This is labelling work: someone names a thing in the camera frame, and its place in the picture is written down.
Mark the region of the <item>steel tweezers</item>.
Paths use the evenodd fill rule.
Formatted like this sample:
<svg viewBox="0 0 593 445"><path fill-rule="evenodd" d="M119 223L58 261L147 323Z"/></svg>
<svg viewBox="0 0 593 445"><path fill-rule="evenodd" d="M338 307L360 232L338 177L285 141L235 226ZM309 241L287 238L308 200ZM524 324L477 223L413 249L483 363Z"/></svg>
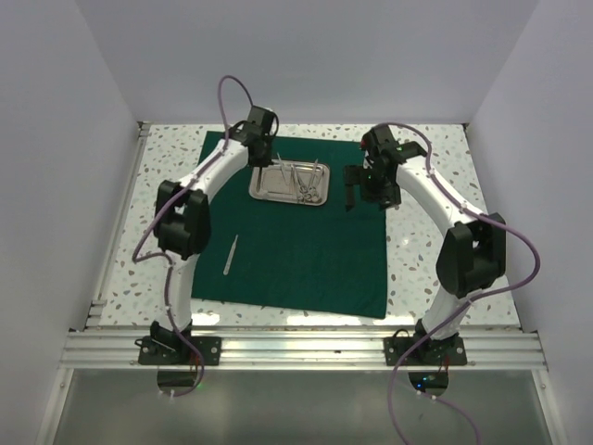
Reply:
<svg viewBox="0 0 593 445"><path fill-rule="evenodd" d="M223 275L224 276L227 276L230 273L231 266L232 266L232 263L233 263L233 256L234 256L234 253L236 251L238 237L239 237L239 235L235 235L235 237L233 239L233 243L231 244L231 247L229 249L228 257L227 257L227 260L226 260L226 262L224 264L224 268L223 268Z"/></svg>
<svg viewBox="0 0 593 445"><path fill-rule="evenodd" d="M281 156L280 156L279 153L277 153L277 161L278 161L278 165L279 165L279 168L280 168L281 175L283 177L284 183L286 185L289 185L289 178L287 176L287 172L286 172L286 169L285 169L285 164L284 164L284 161L282 160L282 158L281 158Z"/></svg>

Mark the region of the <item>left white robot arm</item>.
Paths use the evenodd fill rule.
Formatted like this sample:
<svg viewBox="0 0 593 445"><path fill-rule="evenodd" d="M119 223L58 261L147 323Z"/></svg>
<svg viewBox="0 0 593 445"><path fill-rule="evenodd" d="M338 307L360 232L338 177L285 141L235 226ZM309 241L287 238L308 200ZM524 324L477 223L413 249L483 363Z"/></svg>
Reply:
<svg viewBox="0 0 593 445"><path fill-rule="evenodd" d="M245 167L271 165L279 127L275 112L253 106L244 121L227 130L213 150L182 179L158 187L152 229L158 249L172 260L166 277L165 311L140 344L141 364L197 364L191 340L191 292L198 256L212 233L210 205L225 184Z"/></svg>

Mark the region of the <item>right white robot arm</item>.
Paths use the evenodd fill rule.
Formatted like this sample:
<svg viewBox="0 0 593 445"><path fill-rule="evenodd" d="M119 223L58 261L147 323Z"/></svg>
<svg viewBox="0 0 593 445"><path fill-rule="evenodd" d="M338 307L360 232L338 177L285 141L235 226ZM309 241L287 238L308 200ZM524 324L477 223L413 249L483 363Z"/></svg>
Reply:
<svg viewBox="0 0 593 445"><path fill-rule="evenodd" d="M362 136L360 148L363 162L343 169L346 209L352 210L361 198L386 210L400 204L401 194L407 192L443 236L433 303L407 346L398 337L391 341L401 358L434 364L456 350L471 299L506 272L506 235L501 227L505 221L497 213L485 215L454 187L443 184L425 146L400 143L389 124L371 128Z"/></svg>

